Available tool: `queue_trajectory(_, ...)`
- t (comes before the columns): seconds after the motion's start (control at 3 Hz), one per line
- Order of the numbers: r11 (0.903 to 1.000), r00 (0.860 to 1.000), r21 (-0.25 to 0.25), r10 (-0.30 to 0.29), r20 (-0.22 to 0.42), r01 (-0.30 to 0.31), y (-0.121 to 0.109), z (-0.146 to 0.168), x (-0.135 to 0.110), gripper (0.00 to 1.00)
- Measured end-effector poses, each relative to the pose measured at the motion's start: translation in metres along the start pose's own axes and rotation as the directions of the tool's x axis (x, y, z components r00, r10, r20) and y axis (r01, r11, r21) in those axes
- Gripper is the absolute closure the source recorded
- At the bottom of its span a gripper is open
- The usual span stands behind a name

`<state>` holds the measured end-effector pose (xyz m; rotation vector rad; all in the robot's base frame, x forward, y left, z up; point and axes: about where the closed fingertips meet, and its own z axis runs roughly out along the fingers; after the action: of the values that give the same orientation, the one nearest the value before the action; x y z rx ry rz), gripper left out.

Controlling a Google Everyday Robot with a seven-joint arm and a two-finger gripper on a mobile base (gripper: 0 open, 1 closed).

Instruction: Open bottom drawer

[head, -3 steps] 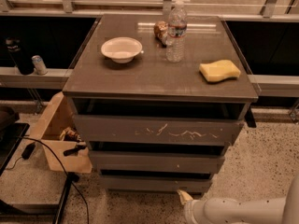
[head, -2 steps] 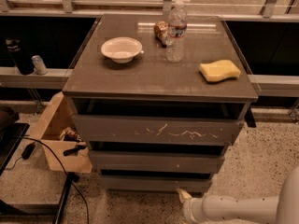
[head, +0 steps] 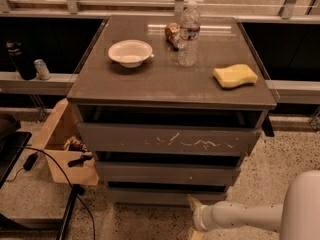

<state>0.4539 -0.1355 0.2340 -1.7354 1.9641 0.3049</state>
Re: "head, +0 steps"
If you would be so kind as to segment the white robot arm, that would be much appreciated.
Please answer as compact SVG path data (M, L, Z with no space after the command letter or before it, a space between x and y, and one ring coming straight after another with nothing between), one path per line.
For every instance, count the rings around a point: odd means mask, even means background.
M248 207L219 201L204 205L188 196L194 226L188 240L202 240L215 229L250 226L279 234L279 240L320 240L320 171L298 175L289 185L284 202Z

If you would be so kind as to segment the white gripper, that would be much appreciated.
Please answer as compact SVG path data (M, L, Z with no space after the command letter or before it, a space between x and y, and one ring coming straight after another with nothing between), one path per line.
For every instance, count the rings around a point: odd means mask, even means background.
M195 197L187 195L190 209L193 211L193 223L195 228L191 228L188 234L188 240L202 240L203 233L208 232L209 229L204 223L205 211L209 209L208 205L202 205L202 203Z

